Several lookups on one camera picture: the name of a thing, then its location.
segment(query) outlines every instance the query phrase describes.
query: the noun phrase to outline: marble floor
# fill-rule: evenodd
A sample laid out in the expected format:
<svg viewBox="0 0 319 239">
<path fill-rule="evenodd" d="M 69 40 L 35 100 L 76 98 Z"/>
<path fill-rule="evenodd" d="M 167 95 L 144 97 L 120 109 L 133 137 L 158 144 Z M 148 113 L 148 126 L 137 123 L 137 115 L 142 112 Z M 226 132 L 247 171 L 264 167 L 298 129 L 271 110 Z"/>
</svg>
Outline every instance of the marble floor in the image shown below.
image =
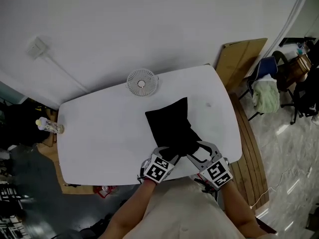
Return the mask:
<svg viewBox="0 0 319 239">
<path fill-rule="evenodd" d="M 237 95 L 245 89 L 241 86 Z M 291 98 L 288 93 L 280 93 L 280 101 L 291 103 Z M 241 104 L 247 117 L 255 113 L 250 94 L 241 99 Z M 306 117 L 297 117 L 296 123 L 290 125 L 293 112 L 292 107 L 279 108 L 274 114 L 257 115 L 250 125 L 261 152 L 268 187 L 276 190 L 269 190 L 269 211 L 261 220 L 278 231 L 279 238 L 304 239 L 312 234 L 305 226 L 319 197 L 319 126 Z"/>
</svg>

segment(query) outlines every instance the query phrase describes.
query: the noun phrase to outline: white table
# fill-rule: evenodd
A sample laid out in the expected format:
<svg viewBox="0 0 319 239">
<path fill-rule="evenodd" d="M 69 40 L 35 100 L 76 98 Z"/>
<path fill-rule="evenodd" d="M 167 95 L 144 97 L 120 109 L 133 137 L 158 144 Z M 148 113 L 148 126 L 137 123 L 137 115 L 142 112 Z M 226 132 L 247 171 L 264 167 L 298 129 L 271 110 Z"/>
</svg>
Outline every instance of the white table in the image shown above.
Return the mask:
<svg viewBox="0 0 319 239">
<path fill-rule="evenodd" d="M 219 148 L 230 162 L 241 157 L 235 112 L 214 68 L 198 66 L 159 74 L 157 91 L 136 97 L 120 84 L 61 105 L 58 122 L 65 132 L 57 137 L 62 175 L 82 185 L 137 184 L 141 163 L 157 147 L 145 112 L 188 97 L 188 120 L 204 140 Z M 195 156 L 209 153 L 199 148 Z M 197 173 L 182 157 L 167 179 Z"/>
</svg>

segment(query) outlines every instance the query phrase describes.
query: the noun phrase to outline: blue chair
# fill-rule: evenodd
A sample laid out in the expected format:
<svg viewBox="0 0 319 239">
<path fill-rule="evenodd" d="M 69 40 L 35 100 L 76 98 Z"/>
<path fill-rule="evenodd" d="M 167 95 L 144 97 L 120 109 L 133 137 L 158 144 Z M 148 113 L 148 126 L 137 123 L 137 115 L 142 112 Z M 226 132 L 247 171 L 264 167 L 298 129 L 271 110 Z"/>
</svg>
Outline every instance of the blue chair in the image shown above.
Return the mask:
<svg viewBox="0 0 319 239">
<path fill-rule="evenodd" d="M 252 88 L 252 85 L 255 81 L 257 81 L 260 78 L 263 78 L 265 75 L 270 74 L 270 76 L 273 78 L 278 72 L 277 63 L 275 57 L 268 57 L 263 58 L 259 61 L 258 65 L 256 66 L 254 72 L 251 76 L 248 77 L 247 80 L 247 90 L 244 94 L 240 96 L 239 99 L 242 99 L 248 92 L 250 92 L 251 96 L 254 94 L 254 90 Z M 258 114 L 262 115 L 259 112 L 256 112 L 254 115 L 252 115 L 248 120 L 252 120 L 254 117 L 256 117 Z"/>
</svg>

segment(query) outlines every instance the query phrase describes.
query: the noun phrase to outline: gray floor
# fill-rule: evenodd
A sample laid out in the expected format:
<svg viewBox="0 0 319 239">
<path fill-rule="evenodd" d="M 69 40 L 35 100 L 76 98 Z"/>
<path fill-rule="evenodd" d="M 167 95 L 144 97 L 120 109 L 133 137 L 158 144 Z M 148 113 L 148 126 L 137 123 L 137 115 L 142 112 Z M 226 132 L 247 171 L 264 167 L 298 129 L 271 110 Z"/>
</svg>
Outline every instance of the gray floor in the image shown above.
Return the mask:
<svg viewBox="0 0 319 239">
<path fill-rule="evenodd" d="M 11 157 L 18 191 L 29 197 L 22 205 L 27 213 L 24 225 L 33 239 L 50 239 L 67 229 L 88 228 L 117 210 L 134 191 L 132 186 L 123 186 L 105 199 L 98 195 L 64 195 L 53 163 L 36 148 L 19 146 Z"/>
<path fill-rule="evenodd" d="M 281 93 L 282 103 L 290 101 L 287 93 Z M 248 116 L 254 113 L 249 94 L 241 103 Z M 292 108 L 280 108 L 275 114 L 255 117 L 251 126 L 261 151 L 268 186 L 276 190 L 269 191 L 269 212 L 261 220 L 277 230 L 279 238 L 299 239 L 312 234 L 304 227 L 309 210 L 319 196 L 316 180 L 319 176 L 319 126 L 305 117 L 290 125 L 292 114 Z M 49 239 L 66 229 L 89 227 L 107 213 L 114 212 L 133 192 L 131 187 L 123 187 L 116 196 L 106 199 L 97 195 L 63 195 L 48 158 L 32 148 L 22 147 L 16 148 L 12 157 L 18 189 L 30 197 L 23 203 L 27 211 L 24 224 L 34 239 Z M 310 167 L 313 170 L 307 178 L 305 173 Z M 297 180 L 294 190 L 288 194 Z M 291 222 L 294 223 L 285 231 Z"/>
<path fill-rule="evenodd" d="M 280 99 L 281 104 L 291 103 L 288 93 L 280 93 Z M 255 113 L 250 94 L 241 104 L 247 117 Z M 269 191 L 269 212 L 261 220 L 277 230 L 280 238 L 299 239 L 312 234 L 304 228 L 308 213 L 319 197 L 319 126 L 306 117 L 297 117 L 296 124 L 290 125 L 293 112 L 292 107 L 280 108 L 275 114 L 258 115 L 250 124 L 261 152 L 268 187 L 276 190 Z M 312 172 L 307 178 L 310 167 Z M 294 223 L 285 231 L 291 222 Z"/>
</svg>

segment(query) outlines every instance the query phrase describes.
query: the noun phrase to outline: plastic bottle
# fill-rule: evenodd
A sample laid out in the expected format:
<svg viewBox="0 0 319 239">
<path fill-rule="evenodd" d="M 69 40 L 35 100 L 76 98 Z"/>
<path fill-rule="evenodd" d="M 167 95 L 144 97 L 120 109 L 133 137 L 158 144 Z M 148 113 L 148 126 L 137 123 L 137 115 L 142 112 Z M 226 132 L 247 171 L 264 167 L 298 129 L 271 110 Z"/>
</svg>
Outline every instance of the plastic bottle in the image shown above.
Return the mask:
<svg viewBox="0 0 319 239">
<path fill-rule="evenodd" d="M 51 133 L 64 132 L 63 125 L 53 122 L 51 120 L 48 120 L 47 118 L 44 118 L 44 117 L 40 117 L 39 119 L 35 121 L 35 123 L 37 124 L 39 130 L 44 130 Z"/>
</svg>

